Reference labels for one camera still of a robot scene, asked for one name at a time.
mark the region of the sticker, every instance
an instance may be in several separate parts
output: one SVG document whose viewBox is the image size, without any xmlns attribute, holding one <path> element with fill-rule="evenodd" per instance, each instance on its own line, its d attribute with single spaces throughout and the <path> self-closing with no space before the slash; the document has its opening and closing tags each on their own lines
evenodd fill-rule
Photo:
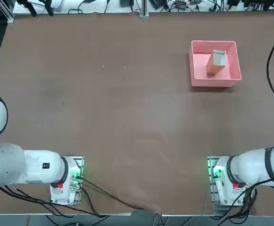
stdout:
<svg viewBox="0 0 274 226">
<path fill-rule="evenodd" d="M 43 169 L 49 169 L 50 168 L 50 163 L 43 163 L 42 168 Z"/>
</svg>

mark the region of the mounting plate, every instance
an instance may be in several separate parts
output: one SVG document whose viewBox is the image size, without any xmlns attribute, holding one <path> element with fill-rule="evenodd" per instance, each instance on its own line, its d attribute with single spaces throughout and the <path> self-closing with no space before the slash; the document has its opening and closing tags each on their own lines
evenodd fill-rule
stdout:
<svg viewBox="0 0 274 226">
<path fill-rule="evenodd" d="M 64 156 L 68 163 L 68 174 L 65 182 L 53 188 L 50 186 L 51 202 L 61 205 L 76 205 L 81 202 L 82 180 L 74 176 L 83 177 L 83 156 Z"/>
<path fill-rule="evenodd" d="M 214 215 L 223 215 L 229 209 L 229 206 L 221 205 L 218 190 L 216 186 L 215 180 L 212 178 L 213 175 L 213 168 L 216 166 L 217 161 L 220 159 L 221 156 L 208 156 L 208 174 L 209 174 L 209 181 L 210 181 L 210 191 L 211 191 L 211 200 L 213 206 Z"/>
</svg>

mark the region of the metal frame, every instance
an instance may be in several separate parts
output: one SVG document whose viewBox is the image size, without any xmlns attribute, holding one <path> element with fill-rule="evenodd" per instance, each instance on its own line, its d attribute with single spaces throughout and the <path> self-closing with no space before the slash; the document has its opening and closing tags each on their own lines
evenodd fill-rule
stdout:
<svg viewBox="0 0 274 226">
<path fill-rule="evenodd" d="M 140 17 L 141 18 L 149 18 L 149 13 L 147 11 L 147 0 L 142 0 L 142 2 L 141 2 Z"/>
<path fill-rule="evenodd" d="M 11 24 L 14 22 L 14 15 L 13 15 L 13 7 L 11 5 L 6 5 L 3 0 L 0 0 L 0 11 L 4 14 L 7 18 L 7 23 Z"/>
<path fill-rule="evenodd" d="M 214 215 L 223 215 L 230 208 L 230 206 L 222 206 L 220 204 L 216 183 L 214 182 L 214 179 L 212 178 L 213 168 L 216 166 L 217 161 L 219 160 L 220 157 L 221 156 L 208 156 L 207 158 L 211 200 L 213 204 L 212 206 L 213 206 Z"/>
</svg>

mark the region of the small box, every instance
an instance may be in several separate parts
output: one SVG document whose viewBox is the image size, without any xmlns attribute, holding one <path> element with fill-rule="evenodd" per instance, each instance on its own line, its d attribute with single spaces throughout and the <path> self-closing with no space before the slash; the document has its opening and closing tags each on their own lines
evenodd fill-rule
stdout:
<svg viewBox="0 0 274 226">
<path fill-rule="evenodd" d="M 213 50 L 206 65 L 207 75 L 216 75 L 226 66 L 225 56 L 226 51 Z"/>
</svg>

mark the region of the electronic equipment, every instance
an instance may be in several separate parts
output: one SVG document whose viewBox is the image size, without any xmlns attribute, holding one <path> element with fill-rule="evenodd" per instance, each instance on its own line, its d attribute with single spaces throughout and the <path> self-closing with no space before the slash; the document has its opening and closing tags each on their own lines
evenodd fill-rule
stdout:
<svg viewBox="0 0 274 226">
<path fill-rule="evenodd" d="M 154 9 L 159 9 L 166 4 L 165 0 L 149 0 Z"/>
<path fill-rule="evenodd" d="M 120 7 L 133 7 L 134 0 L 120 0 Z"/>
<path fill-rule="evenodd" d="M 183 0 L 175 0 L 174 1 L 174 7 L 178 8 L 179 10 L 186 10 L 186 2 Z"/>
</svg>

